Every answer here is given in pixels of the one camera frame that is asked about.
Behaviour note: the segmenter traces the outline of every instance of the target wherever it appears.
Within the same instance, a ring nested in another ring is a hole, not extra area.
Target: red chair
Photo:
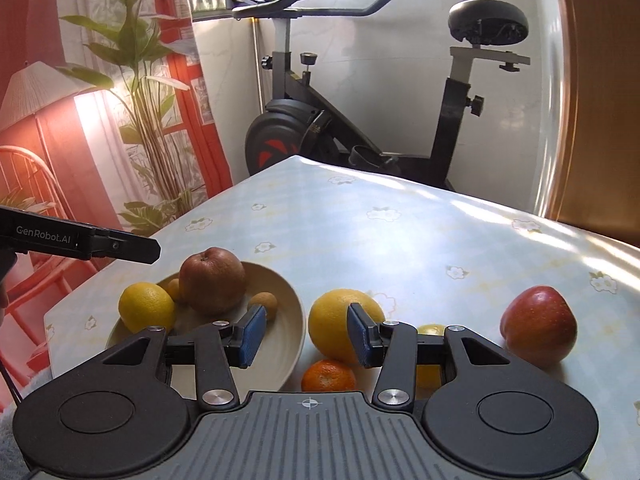
[[[2,196],[14,197],[27,210],[40,205],[37,209],[40,214],[74,219],[62,188],[46,163],[19,146],[0,146]],[[7,291],[9,306],[0,326],[0,358],[17,386],[27,385],[37,372],[49,366],[44,315],[97,272],[92,262],[49,254],[30,255],[33,273]],[[8,390],[0,384],[0,409],[6,406],[5,394]]]

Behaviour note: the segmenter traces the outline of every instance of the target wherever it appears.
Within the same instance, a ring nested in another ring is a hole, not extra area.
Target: bike handlebar
[[[300,16],[370,16],[378,12],[391,0],[376,0],[364,9],[292,9]]]
[[[231,15],[236,19],[257,18],[258,15],[276,13],[292,6],[298,0],[275,0],[253,6],[236,7],[231,11]]]
[[[242,18],[299,18],[301,16],[370,16],[378,12],[391,0],[376,0],[364,9],[289,8],[299,0],[275,0],[261,4],[236,7],[231,15]]]

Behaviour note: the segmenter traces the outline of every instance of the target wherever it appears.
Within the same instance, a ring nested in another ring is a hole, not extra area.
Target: brown apple
[[[178,282],[184,302],[209,317],[228,312],[246,292],[242,262],[219,247],[189,256],[180,267]]]
[[[500,333],[512,353],[539,368],[548,368],[569,355],[578,324],[560,293],[539,285],[511,301],[502,314]]]

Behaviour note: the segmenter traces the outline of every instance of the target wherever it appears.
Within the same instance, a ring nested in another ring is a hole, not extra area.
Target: sunlight
[[[435,196],[433,193],[428,192],[425,189],[414,189],[414,191],[420,195],[423,196],[425,198],[429,198],[431,200],[441,200],[441,198],[439,196]]]
[[[606,243],[604,240],[600,240],[599,238],[593,236],[587,236],[587,241],[591,242],[593,245],[597,245],[598,247],[603,248],[607,253],[623,260],[629,265],[634,266],[636,269],[640,269],[640,260],[631,256],[631,254],[625,253],[625,251],[621,251],[619,248],[614,247],[611,244]]]
[[[541,223],[542,225],[545,225],[546,227],[548,227],[550,229],[553,229],[554,231],[558,231],[559,233],[562,233],[563,235],[570,236],[571,238],[577,238],[578,237],[578,233],[576,233],[575,230],[571,229],[570,227],[568,227],[566,225],[562,225],[562,224],[559,224],[558,222],[554,222],[553,220],[549,220],[547,218],[536,217],[534,222]]]
[[[640,291],[640,279],[630,272],[626,272],[626,270],[621,269],[615,264],[607,260],[602,260],[600,258],[587,258],[584,257],[583,262],[587,264],[594,270],[599,270],[604,274],[608,274],[614,280],[618,280],[619,282],[625,283],[628,286],[631,286],[635,290]]]
[[[320,166],[320,162],[316,162],[315,160],[311,160],[310,158],[305,158],[303,156],[298,156],[299,158],[299,162],[302,162],[302,164],[308,164],[310,166]]]
[[[356,178],[359,178],[360,180],[366,180],[367,182],[380,184],[380,186],[386,186],[392,189],[404,189],[404,184],[388,176],[378,175],[375,173],[365,173],[363,171],[348,170],[347,168],[338,168],[337,166],[326,166],[325,164],[321,165],[320,167],[324,168],[325,170],[335,171],[335,173],[354,176]]]
[[[475,205],[459,202],[458,200],[452,200],[451,205],[457,207],[460,211],[465,212],[473,218],[482,220],[483,222],[491,222],[493,224],[511,224],[511,219]]]
[[[507,213],[513,213],[515,211],[515,209],[511,208],[511,207],[507,207],[505,205],[501,205],[501,204],[497,204],[494,202],[489,202],[488,200],[482,200],[481,198],[476,198],[475,196],[466,196],[465,198],[468,198],[469,200],[473,200],[474,202],[478,202],[480,204],[483,204],[485,206],[489,206],[489,207],[493,207],[494,209],[499,209],[500,211],[504,211]]]
[[[560,238],[556,238],[555,236],[547,235],[544,233],[529,232],[524,229],[516,229],[515,231],[520,236],[524,236],[529,240],[540,242],[541,244],[545,245],[550,245],[552,247],[557,247],[558,249],[564,249],[565,251],[571,251],[572,253],[578,252],[578,249],[575,246],[565,242],[564,240],[561,240]]]

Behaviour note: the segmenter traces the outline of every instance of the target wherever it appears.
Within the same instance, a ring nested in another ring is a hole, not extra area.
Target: orange
[[[309,311],[309,337],[316,348],[329,359],[357,364],[358,359],[347,332],[347,307],[359,303],[376,323],[385,320],[379,304],[364,292],[336,288],[320,296]]]
[[[182,296],[180,295],[180,281],[178,278],[172,279],[169,283],[164,286],[164,290],[167,291],[171,299],[175,301],[175,303],[182,302]]]
[[[308,368],[301,387],[303,392],[351,392],[356,389],[356,376],[340,361],[324,359]]]
[[[418,327],[418,334],[444,335],[444,325],[429,324]],[[440,365],[417,365],[415,384],[427,390],[437,390],[440,386]]]

